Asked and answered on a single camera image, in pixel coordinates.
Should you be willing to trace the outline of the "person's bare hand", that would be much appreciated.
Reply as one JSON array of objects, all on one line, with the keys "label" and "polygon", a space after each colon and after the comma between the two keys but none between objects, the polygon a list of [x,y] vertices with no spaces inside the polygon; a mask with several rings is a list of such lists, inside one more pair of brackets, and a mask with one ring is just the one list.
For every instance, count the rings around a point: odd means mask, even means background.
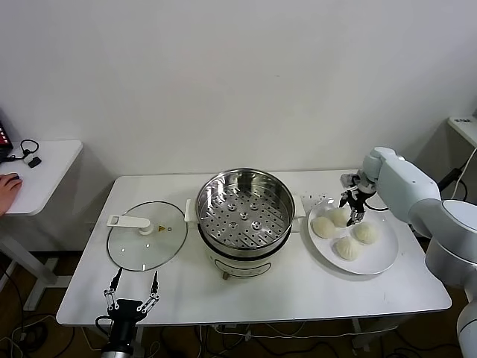
[{"label": "person's bare hand", "polygon": [[0,180],[0,215],[3,216],[13,205],[19,190],[22,188],[22,179],[17,173],[1,175]]}]

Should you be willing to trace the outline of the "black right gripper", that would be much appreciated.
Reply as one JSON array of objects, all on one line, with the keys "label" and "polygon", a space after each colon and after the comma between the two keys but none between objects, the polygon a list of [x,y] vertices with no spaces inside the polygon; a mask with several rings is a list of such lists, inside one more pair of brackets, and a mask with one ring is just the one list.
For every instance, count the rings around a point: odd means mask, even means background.
[{"label": "black right gripper", "polygon": [[358,224],[364,218],[364,203],[375,194],[375,183],[366,178],[347,178],[348,190],[341,193],[339,207],[351,208],[347,227]]}]

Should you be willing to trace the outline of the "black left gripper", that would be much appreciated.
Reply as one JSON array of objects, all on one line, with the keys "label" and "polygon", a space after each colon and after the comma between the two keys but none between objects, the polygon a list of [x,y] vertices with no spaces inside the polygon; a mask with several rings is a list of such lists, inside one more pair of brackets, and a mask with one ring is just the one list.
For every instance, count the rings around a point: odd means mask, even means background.
[{"label": "black left gripper", "polygon": [[114,345],[129,344],[132,342],[135,327],[138,322],[146,317],[155,304],[159,301],[159,281],[157,271],[154,273],[149,298],[142,303],[137,300],[117,300],[116,290],[119,285],[123,268],[119,268],[116,275],[104,290],[107,302],[107,311],[113,326],[110,332],[109,343]]}]

